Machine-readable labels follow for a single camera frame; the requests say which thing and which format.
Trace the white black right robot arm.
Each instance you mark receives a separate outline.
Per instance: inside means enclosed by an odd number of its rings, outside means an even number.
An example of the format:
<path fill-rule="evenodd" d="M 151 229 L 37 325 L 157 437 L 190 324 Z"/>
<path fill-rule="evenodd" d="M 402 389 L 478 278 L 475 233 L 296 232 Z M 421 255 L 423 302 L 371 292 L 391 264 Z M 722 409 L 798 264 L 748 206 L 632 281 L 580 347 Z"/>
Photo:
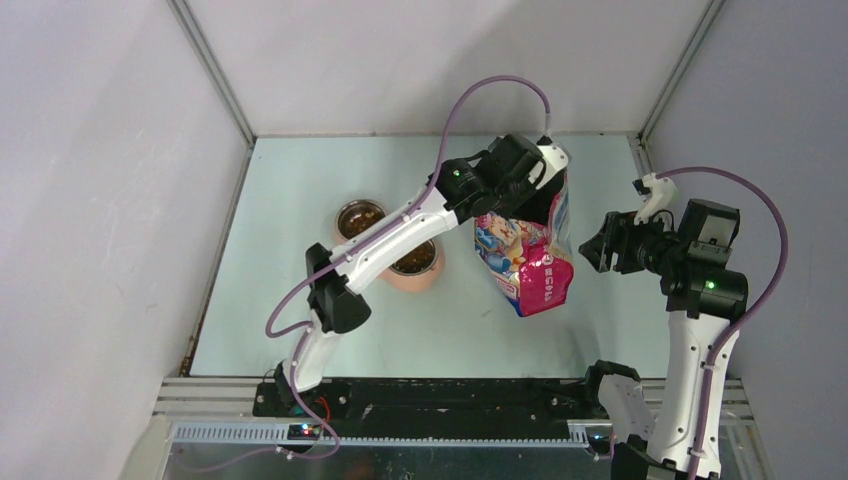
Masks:
<path fill-rule="evenodd" d="M 675 230 L 636 212 L 609 212 L 579 252 L 600 272 L 649 271 L 666 297 L 670 335 L 659 414 L 642 385 L 621 365 L 602 366 L 601 379 L 581 392 L 585 411 L 609 416 L 616 443 L 614 479 L 717 479 L 722 472 L 719 427 L 729 357 L 747 309 L 748 280 L 727 269 L 739 210 L 688 202 Z"/>

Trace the colourful cat food bag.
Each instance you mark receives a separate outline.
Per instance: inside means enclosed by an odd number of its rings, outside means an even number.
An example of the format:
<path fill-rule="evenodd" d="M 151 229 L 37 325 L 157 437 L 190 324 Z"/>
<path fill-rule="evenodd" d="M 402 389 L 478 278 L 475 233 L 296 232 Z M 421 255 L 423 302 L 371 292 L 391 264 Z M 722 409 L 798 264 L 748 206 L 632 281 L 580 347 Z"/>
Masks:
<path fill-rule="evenodd" d="M 474 219 L 474 248 L 520 317 L 566 302 L 574 278 L 567 168 L 509 216 Z"/>

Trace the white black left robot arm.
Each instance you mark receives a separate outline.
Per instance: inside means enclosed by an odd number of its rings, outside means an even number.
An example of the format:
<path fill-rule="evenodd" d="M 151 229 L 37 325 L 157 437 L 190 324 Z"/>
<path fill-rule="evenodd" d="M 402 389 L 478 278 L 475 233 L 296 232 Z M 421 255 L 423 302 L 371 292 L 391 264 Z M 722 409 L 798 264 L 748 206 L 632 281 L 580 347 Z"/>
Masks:
<path fill-rule="evenodd" d="M 327 249 L 316 243 L 305 253 L 310 318 L 304 337 L 283 363 L 286 382 L 277 402 L 292 416 L 316 403 L 342 335 L 371 315 L 363 293 L 385 270 L 416 247 L 470 219 L 495 213 L 515 216 L 541 192 L 561 187 L 570 154 L 550 138 L 533 142 L 507 134 L 470 157 L 438 159 L 423 190 L 398 210 L 345 243 Z"/>

